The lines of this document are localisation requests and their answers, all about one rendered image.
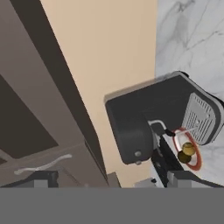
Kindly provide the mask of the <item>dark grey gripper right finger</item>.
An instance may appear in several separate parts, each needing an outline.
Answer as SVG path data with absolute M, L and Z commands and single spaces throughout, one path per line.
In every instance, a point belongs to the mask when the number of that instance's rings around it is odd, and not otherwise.
M 168 187 L 174 188 L 224 188 L 214 182 L 197 177 L 190 171 L 168 171 Z

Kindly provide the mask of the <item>dark grey coffee machine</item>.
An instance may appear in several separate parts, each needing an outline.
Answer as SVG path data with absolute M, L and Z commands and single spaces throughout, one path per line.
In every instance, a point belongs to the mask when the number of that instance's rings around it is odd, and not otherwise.
M 182 71 L 113 93 L 105 107 L 122 161 L 151 160 L 162 186 L 168 186 L 169 171 L 184 170 L 165 137 L 180 130 L 195 144 L 207 145 L 224 126 L 224 101 Z

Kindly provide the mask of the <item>brown drawer front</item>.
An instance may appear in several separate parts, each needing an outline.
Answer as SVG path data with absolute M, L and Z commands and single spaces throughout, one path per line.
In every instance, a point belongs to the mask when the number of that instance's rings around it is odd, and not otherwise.
M 14 171 L 25 167 L 38 167 L 46 165 L 60 156 L 72 154 L 72 158 L 59 161 L 56 165 L 46 171 L 57 171 L 59 173 L 59 187 L 108 187 L 107 177 L 99 168 L 95 159 L 84 143 L 64 149 L 50 149 L 29 157 L 14 159 L 0 165 L 0 186 L 4 186 L 32 174 L 25 171 L 15 175 Z

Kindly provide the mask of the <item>white plate with red rim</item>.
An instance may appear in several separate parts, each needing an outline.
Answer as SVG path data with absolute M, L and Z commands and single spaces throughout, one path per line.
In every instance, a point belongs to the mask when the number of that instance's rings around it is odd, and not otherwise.
M 193 146 L 195 147 L 196 153 L 192 156 L 192 160 L 187 163 L 187 164 L 183 164 L 186 165 L 188 168 L 190 168 L 193 171 L 199 171 L 202 167 L 202 158 L 200 155 L 200 150 L 198 145 L 194 142 L 193 137 L 191 136 L 191 134 L 189 132 L 187 132 L 185 129 L 180 128 L 180 129 L 176 129 L 174 131 L 174 133 L 176 134 L 176 136 L 174 136 L 172 138 L 173 141 L 173 145 L 177 151 L 177 156 L 178 153 L 181 151 L 182 149 L 182 145 L 186 142 L 190 142 L 193 144 Z

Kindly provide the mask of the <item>olive green avocado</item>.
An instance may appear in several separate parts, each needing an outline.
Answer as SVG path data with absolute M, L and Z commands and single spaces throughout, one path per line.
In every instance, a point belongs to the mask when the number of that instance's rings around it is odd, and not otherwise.
M 178 153 L 178 160 L 182 164 L 187 164 L 192 160 L 192 156 L 196 153 L 192 143 L 186 142 L 182 145 L 181 151 Z

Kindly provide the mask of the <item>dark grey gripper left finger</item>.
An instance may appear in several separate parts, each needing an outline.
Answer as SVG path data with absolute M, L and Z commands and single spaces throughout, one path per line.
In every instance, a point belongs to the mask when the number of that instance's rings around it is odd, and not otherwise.
M 58 178 L 59 173 L 57 171 L 35 171 L 27 178 L 7 185 L 1 185 L 1 188 L 58 188 Z

